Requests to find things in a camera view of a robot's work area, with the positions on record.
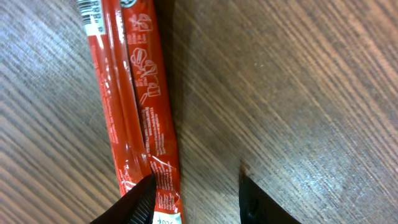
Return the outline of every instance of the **wooden surface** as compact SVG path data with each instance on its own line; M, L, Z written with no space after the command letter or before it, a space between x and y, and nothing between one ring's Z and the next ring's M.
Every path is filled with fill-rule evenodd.
M119 198L74 0L1 3L0 220ZM398 223L398 1L157 1L187 223L239 223L238 171L302 223Z

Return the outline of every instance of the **meat stick package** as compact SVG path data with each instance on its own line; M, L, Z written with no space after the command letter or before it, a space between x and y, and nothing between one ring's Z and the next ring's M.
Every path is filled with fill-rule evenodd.
M78 0L121 195L153 172L153 223L183 223L178 148L152 0Z

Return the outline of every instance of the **wood grain surface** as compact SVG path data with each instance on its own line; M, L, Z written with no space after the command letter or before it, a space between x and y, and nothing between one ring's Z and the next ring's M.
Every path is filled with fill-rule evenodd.
M243 166L302 223L398 223L398 1L156 1L187 223L239 223ZM119 198L74 0L1 1L1 223Z

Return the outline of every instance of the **barcode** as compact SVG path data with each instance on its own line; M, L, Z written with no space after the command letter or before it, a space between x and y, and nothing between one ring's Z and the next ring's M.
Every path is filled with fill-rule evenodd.
M105 34L101 0L77 0L87 36Z

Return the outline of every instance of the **red plastic package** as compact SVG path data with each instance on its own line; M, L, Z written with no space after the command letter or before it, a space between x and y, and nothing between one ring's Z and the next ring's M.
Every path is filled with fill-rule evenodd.
M155 218L165 213L177 221L182 216L178 148L154 3L122 1L122 7L142 135L157 177Z
M154 223L183 223L177 140L153 2L78 0L78 5L121 195L153 172Z

